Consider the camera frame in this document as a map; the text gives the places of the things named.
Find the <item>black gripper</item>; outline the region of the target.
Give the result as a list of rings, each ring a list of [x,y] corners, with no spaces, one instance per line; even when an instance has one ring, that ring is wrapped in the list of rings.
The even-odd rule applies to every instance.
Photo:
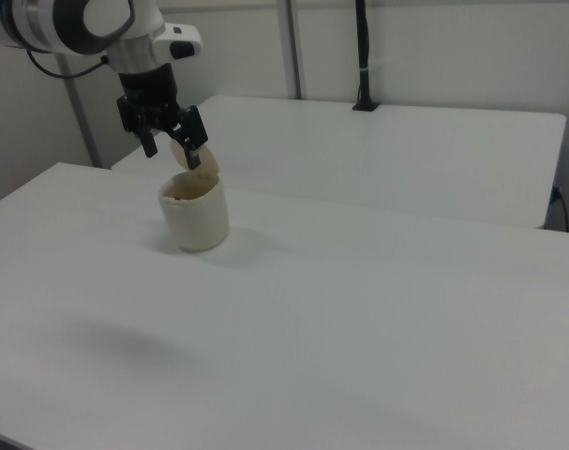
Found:
[[[170,130],[172,152],[187,170],[201,165],[201,147],[208,141],[200,112],[194,105],[177,103],[177,86],[171,64],[139,73],[120,74],[124,95],[117,99],[123,129],[141,142],[148,158],[157,154],[152,129]]]

